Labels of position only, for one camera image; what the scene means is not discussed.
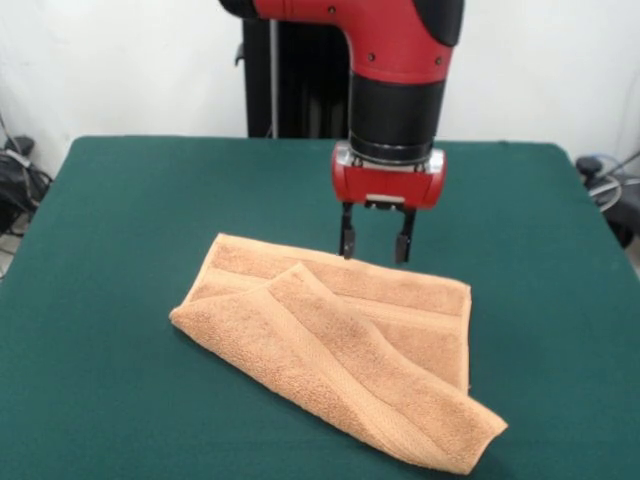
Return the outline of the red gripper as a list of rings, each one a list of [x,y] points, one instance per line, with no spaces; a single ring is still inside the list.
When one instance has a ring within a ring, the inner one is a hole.
[[[403,223],[395,242],[395,262],[409,261],[416,219],[415,209],[433,208],[443,191],[447,159],[434,149],[417,165],[390,166],[366,161],[349,144],[336,144],[332,152],[331,177],[336,197],[342,203],[339,255],[351,259],[355,250],[352,225],[353,204],[382,203],[397,207]]]

